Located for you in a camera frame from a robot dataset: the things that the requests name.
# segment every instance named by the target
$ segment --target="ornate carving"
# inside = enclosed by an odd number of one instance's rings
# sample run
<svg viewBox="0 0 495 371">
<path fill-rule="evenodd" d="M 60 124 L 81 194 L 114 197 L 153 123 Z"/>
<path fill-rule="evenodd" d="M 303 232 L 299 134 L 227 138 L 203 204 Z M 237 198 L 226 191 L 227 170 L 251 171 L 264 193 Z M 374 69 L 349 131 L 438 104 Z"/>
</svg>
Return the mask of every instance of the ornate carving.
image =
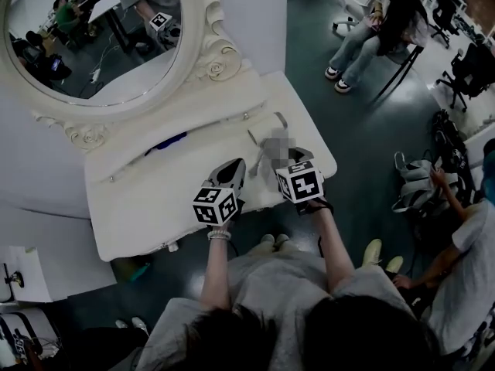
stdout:
<svg viewBox="0 0 495 371">
<path fill-rule="evenodd" d="M 241 68 L 242 58 L 232 40 L 222 29 L 224 11 L 221 0 L 205 0 L 206 23 L 200 58 L 187 81 L 209 78 L 225 81 L 235 76 Z"/>
<path fill-rule="evenodd" d="M 75 124 L 70 121 L 44 117 L 36 112 L 33 112 L 33 115 L 36 121 L 48 125 L 49 128 L 55 124 L 60 125 L 70 141 L 85 151 L 100 147 L 108 137 L 108 129 L 103 124 Z"/>
</svg>

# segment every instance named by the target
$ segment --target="white bracelet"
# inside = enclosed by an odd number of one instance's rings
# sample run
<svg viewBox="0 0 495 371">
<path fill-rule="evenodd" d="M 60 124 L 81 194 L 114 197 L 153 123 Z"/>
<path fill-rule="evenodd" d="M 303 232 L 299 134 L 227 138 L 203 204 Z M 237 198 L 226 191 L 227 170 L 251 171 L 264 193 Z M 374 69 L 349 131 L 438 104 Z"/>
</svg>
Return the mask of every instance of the white bracelet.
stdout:
<svg viewBox="0 0 495 371">
<path fill-rule="evenodd" d="M 208 239 L 230 240 L 230 232 L 226 230 L 212 230 L 208 233 Z"/>
</svg>

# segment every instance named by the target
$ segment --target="white shoe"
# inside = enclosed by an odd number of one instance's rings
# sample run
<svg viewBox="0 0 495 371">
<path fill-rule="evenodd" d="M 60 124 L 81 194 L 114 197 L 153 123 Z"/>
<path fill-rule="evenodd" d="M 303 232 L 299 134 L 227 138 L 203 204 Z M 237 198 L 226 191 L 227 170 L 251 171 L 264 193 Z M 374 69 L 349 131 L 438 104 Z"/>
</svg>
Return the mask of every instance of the white shoe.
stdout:
<svg viewBox="0 0 495 371">
<path fill-rule="evenodd" d="M 325 77 L 329 80 L 336 80 L 339 75 L 340 71 L 333 69 L 331 66 L 328 66 L 328 68 L 325 70 Z"/>
<path fill-rule="evenodd" d="M 380 263 L 381 240 L 373 239 L 368 244 L 363 256 L 363 267 L 378 265 Z"/>
<path fill-rule="evenodd" d="M 132 318 L 132 325 L 134 326 L 134 328 L 140 328 L 142 331 L 146 333 L 147 336 L 149 336 L 148 327 L 140 318 L 137 317 Z"/>
<path fill-rule="evenodd" d="M 347 85 L 346 82 L 342 79 L 340 79 L 339 82 L 335 84 L 335 90 L 339 94 L 346 94 L 347 92 L 349 92 L 352 89 L 353 88 L 350 85 Z"/>
<path fill-rule="evenodd" d="M 398 274 L 399 271 L 401 270 L 403 263 L 404 263 L 404 258 L 401 256 L 396 256 L 390 260 L 385 270 L 387 272 L 391 272 L 392 274 Z"/>
<path fill-rule="evenodd" d="M 273 237 L 273 235 L 267 233 L 261 238 L 260 243 L 262 242 L 270 242 L 271 244 L 275 244 L 275 238 Z"/>
<path fill-rule="evenodd" d="M 290 240 L 290 238 L 284 233 L 281 233 L 280 235 L 277 236 L 277 240 L 275 241 L 275 247 L 279 248 L 284 242 L 287 242 L 288 240 Z"/>
<path fill-rule="evenodd" d="M 115 325 L 117 326 L 117 328 L 129 328 L 129 325 L 119 318 L 115 320 Z"/>
</svg>

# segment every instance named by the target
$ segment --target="vanity table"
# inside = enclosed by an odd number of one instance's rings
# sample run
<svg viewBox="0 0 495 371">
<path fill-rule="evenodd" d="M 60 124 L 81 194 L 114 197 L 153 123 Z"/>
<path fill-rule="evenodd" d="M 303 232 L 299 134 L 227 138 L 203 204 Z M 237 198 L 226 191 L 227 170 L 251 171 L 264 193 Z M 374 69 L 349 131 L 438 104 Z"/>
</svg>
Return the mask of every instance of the vanity table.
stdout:
<svg viewBox="0 0 495 371">
<path fill-rule="evenodd" d="M 2 14 L 9 2 L 0 0 Z M 335 159 L 285 75 L 261 77 L 223 30 L 228 12 L 221 0 L 180 2 L 177 48 L 151 61 L 152 74 L 140 66 L 90 99 L 43 86 L 15 58 L 6 35 L 0 39 L 0 80 L 9 84 L 9 96 L 31 106 L 38 122 L 61 126 L 85 154 L 87 200 L 105 261 L 175 248 L 179 238 L 204 228 L 192 207 L 198 188 L 230 159 L 243 158 L 252 169 L 260 148 L 248 128 L 275 112 L 296 145 L 314 154 L 323 176 L 336 173 Z M 180 141 L 153 149 L 184 132 Z M 274 176 L 263 164 L 257 175 L 246 174 L 244 213 L 284 201 Z"/>
</svg>

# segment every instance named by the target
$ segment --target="mirror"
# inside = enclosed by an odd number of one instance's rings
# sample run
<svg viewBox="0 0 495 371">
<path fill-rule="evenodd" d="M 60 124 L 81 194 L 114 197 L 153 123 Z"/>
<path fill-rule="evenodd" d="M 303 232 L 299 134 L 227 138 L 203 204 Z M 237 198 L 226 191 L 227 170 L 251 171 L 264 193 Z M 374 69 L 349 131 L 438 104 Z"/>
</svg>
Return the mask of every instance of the mirror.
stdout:
<svg viewBox="0 0 495 371">
<path fill-rule="evenodd" d="M 11 58 L 59 100 L 121 104 L 149 92 L 172 67 L 181 11 L 180 0 L 12 0 Z"/>
</svg>

